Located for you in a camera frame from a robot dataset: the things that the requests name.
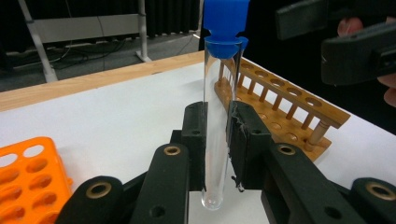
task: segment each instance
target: glass test tube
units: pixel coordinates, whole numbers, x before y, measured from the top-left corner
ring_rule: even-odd
[[[208,48],[230,49],[229,58],[219,58]],[[207,103],[205,189],[202,204],[217,210],[223,201],[229,146],[226,139],[228,118],[236,95],[242,43],[216,43],[205,40],[205,93]]]

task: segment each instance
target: blue test tube cap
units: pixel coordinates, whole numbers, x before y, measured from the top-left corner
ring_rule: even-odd
[[[228,59],[235,55],[238,48],[235,44],[242,43],[244,49],[248,40],[236,37],[245,31],[249,0],[205,0],[204,27],[211,36],[205,38],[211,55]]]

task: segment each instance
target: metal stand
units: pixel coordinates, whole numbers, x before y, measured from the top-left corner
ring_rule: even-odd
[[[43,43],[139,33],[141,50],[137,51],[136,55],[143,62],[151,62],[148,57],[144,0],[138,1],[138,14],[36,21],[32,19],[25,0],[18,0],[18,2],[43,64],[47,82],[57,81],[58,78],[50,65]]]

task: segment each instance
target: finger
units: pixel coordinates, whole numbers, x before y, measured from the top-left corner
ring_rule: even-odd
[[[395,22],[395,21],[396,21],[396,18],[394,18],[394,17],[387,17],[386,23]]]
[[[387,104],[396,107],[396,89],[390,88],[384,94],[384,100]]]
[[[337,33],[340,36],[350,35],[363,29],[363,23],[359,18],[345,18],[338,23]]]
[[[378,81],[388,87],[396,89],[396,74],[379,77]]]

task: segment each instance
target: wooden test tube rack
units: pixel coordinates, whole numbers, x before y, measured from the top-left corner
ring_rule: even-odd
[[[343,110],[246,59],[241,60],[239,72],[237,100],[254,107],[275,142],[289,143],[301,148],[311,161],[317,159],[332,143],[324,137],[328,129],[331,126],[340,128],[350,117]],[[225,97],[224,92],[228,92],[222,88],[230,88],[225,85],[226,82],[228,81],[225,78],[219,77],[215,87],[220,99]],[[254,93],[257,85],[262,86],[260,95]],[[276,95],[273,103],[266,100],[269,91]],[[282,101],[290,102],[289,110],[283,111],[279,108]],[[298,109],[306,112],[306,118],[302,121],[294,117]],[[312,130],[309,126],[314,118],[317,118],[315,120],[318,120],[318,124]]]

